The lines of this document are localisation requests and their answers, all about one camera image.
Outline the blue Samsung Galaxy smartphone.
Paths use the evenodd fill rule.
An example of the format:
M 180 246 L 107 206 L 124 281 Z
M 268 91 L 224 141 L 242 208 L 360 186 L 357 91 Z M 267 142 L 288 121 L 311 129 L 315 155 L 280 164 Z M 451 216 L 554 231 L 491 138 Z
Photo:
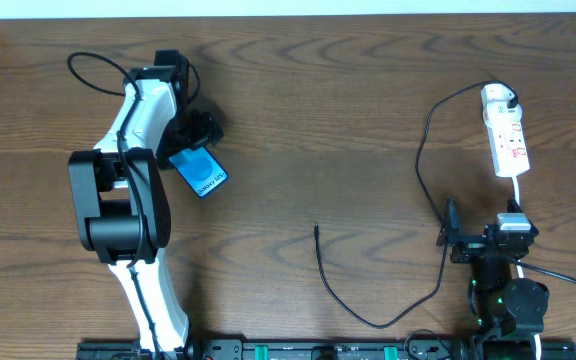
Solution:
M 229 178 L 227 171 L 205 148 L 185 149 L 171 156 L 169 162 L 199 198 L 205 198 Z

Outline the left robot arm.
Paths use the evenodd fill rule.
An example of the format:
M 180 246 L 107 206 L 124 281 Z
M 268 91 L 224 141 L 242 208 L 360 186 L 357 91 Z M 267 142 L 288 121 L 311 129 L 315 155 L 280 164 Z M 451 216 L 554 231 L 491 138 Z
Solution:
M 172 217 L 161 174 L 176 171 L 199 198 L 229 178 L 209 152 L 224 132 L 192 108 L 200 77 L 177 50 L 159 50 L 151 66 L 123 70 L 122 106 L 106 135 L 75 151 L 68 172 L 82 246 L 122 286 L 139 336 L 85 341 L 79 359 L 201 359 L 201 341 L 177 299 L 165 249 Z

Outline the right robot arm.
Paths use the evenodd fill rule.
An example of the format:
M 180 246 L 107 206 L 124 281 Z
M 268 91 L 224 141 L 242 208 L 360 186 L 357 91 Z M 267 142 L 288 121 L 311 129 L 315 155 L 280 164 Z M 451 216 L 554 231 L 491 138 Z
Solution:
M 465 234 L 454 200 L 446 201 L 437 244 L 451 249 L 451 263 L 471 268 L 468 301 L 479 321 L 475 334 L 451 346 L 454 359 L 542 357 L 539 335 L 544 331 L 549 290 L 540 282 L 512 274 L 512 267 L 529 253 L 538 234 L 513 199 L 481 234 Z

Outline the white power strip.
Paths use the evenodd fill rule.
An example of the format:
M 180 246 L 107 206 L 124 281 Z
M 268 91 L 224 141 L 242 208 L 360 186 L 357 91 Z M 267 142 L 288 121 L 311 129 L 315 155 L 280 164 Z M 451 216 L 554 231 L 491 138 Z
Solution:
M 522 108 L 508 108 L 503 101 L 488 103 L 483 109 L 495 174 L 510 178 L 530 169 L 522 126 Z

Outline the white USB wall charger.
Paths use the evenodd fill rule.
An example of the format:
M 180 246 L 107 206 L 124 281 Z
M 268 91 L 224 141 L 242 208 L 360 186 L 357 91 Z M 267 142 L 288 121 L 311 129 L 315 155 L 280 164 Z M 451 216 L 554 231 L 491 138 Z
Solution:
M 510 87 L 501 83 L 487 84 L 481 89 L 480 95 L 483 120 L 487 127 L 521 120 L 519 97 Z

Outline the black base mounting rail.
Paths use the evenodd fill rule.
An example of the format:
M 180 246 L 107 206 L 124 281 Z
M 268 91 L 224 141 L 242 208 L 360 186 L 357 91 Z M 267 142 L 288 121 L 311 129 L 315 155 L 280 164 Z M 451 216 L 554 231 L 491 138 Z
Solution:
M 195 342 L 158 359 L 202 360 L 396 360 L 396 359 L 535 359 L 528 342 L 484 343 L 483 355 L 465 344 L 453 345 L 429 338 L 398 342 L 246 342 L 238 339 L 212 339 Z M 138 350 L 138 342 L 82 342 L 74 359 L 155 359 L 155 353 Z M 541 359 L 576 359 L 571 342 L 542 343 Z

